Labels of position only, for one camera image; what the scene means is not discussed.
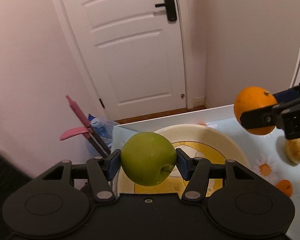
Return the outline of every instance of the green apple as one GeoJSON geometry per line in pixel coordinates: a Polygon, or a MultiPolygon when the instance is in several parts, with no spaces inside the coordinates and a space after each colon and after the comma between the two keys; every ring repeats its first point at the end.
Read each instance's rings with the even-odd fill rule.
{"type": "Polygon", "coordinates": [[[176,165],[177,154],[164,136],[140,132],[125,143],[120,158],[123,171],[134,183],[155,186],[170,175],[176,165]]]}

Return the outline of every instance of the black door handle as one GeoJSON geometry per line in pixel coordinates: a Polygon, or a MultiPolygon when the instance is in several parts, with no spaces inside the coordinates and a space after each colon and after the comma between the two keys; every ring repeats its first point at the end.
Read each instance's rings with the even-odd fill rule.
{"type": "Polygon", "coordinates": [[[164,0],[164,3],[158,3],[154,5],[156,8],[165,7],[167,11],[167,18],[169,22],[177,21],[177,11],[174,0],[164,0]]]}

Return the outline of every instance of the baseboard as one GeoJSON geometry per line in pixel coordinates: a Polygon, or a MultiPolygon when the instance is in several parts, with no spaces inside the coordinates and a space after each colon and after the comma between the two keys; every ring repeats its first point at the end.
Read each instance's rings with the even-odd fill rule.
{"type": "Polygon", "coordinates": [[[193,99],[193,107],[204,106],[205,98],[195,98],[193,99]]]}
{"type": "Polygon", "coordinates": [[[206,108],[212,108],[210,102],[208,101],[207,97],[205,97],[204,99],[204,105],[206,106],[206,108]]]}

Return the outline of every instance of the blue plastic bag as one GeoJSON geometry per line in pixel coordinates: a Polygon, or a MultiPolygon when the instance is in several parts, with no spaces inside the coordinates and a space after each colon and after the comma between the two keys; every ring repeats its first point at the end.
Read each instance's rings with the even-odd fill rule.
{"type": "Polygon", "coordinates": [[[113,127],[118,125],[118,123],[109,121],[105,118],[98,119],[91,114],[89,114],[88,120],[90,121],[90,124],[94,130],[100,135],[101,139],[111,149],[113,127]]]}

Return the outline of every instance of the round pad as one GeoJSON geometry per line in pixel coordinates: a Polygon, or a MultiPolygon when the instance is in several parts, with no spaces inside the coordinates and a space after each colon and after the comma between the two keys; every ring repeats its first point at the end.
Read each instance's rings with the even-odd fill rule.
{"type": "Polygon", "coordinates": [[[221,188],[209,198],[208,211],[216,223],[236,236],[285,233],[294,218],[294,205],[272,185],[265,187],[262,193],[246,193],[237,185],[221,188]]]}
{"type": "Polygon", "coordinates": [[[87,216],[89,208],[83,192],[51,180],[30,182],[10,195],[3,204],[2,214],[16,233],[42,238],[58,236],[75,228],[87,216]]]}
{"type": "Polygon", "coordinates": [[[251,215],[261,215],[267,213],[272,208],[271,200],[258,193],[246,193],[237,196],[235,205],[242,212],[251,215]]]}
{"type": "Polygon", "coordinates": [[[57,212],[62,207],[62,199],[53,194],[38,194],[26,201],[28,212],[38,216],[45,216],[57,212]]]}

